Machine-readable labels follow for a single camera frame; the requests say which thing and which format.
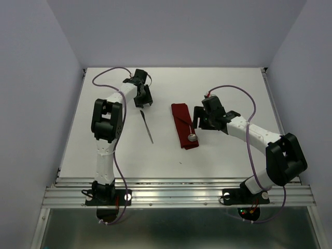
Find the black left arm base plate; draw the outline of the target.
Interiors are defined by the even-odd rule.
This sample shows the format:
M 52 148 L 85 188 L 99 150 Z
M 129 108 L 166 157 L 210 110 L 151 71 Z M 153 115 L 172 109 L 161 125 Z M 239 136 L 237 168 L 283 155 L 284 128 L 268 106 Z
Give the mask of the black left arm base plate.
M 132 190 L 115 189 L 115 194 L 111 197 L 94 196 L 92 189 L 82 190 L 81 193 L 86 197 L 86 206 L 130 206 L 132 200 Z

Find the silver metal spoon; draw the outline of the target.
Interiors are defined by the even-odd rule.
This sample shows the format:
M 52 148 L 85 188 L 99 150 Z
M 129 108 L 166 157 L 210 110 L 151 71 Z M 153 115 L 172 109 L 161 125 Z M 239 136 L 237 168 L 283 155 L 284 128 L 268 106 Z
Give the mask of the silver metal spoon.
M 196 142 L 198 140 L 198 137 L 195 134 L 195 130 L 194 130 L 193 125 L 192 125 L 192 121 L 188 122 L 188 126 L 189 126 L 189 135 L 188 135 L 187 138 L 190 142 Z

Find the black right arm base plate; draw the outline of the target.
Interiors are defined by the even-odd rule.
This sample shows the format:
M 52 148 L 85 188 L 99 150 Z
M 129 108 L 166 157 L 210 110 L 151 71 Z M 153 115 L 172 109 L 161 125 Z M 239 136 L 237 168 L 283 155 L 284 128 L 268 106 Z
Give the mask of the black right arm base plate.
M 222 190 L 219 202 L 226 206 L 231 205 L 251 205 L 251 204 L 269 204 L 268 193 L 261 191 L 252 194 L 249 190 L 242 188 L 226 188 Z

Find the dark red cloth napkin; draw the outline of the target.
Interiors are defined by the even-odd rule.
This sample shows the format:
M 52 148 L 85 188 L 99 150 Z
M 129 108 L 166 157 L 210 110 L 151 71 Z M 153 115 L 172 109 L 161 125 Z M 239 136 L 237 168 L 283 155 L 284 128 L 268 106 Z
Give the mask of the dark red cloth napkin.
M 198 147 L 198 139 L 193 141 L 188 138 L 191 134 L 196 134 L 192 127 L 188 106 L 185 103 L 173 103 L 171 104 L 171 111 L 181 148 L 189 150 Z

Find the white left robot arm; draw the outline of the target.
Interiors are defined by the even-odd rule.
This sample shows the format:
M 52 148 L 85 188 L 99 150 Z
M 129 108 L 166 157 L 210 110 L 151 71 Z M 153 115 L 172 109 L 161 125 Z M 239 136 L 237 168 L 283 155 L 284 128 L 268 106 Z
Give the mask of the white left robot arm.
M 94 103 L 91 131 L 96 139 L 97 158 L 93 186 L 102 187 L 97 197 L 103 204 L 111 204 L 115 200 L 115 191 L 109 187 L 115 181 L 115 145 L 123 130 L 127 104 L 133 100 L 136 107 L 144 108 L 153 103 L 147 78 L 151 77 L 146 71 L 136 69 L 119 89 L 110 86 L 115 90 L 112 95 L 97 99 Z

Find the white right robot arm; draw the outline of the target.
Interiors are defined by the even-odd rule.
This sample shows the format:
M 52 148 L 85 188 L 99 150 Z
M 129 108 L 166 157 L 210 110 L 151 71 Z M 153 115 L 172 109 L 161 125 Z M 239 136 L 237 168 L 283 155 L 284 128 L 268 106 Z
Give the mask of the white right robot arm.
M 257 194 L 273 186 L 285 186 L 308 168 L 307 161 L 295 135 L 281 135 L 250 123 L 239 113 L 226 112 L 216 96 L 202 101 L 202 106 L 194 107 L 193 127 L 202 130 L 222 131 L 256 148 L 266 157 L 266 168 L 253 172 L 241 184 L 239 198 L 251 202 Z

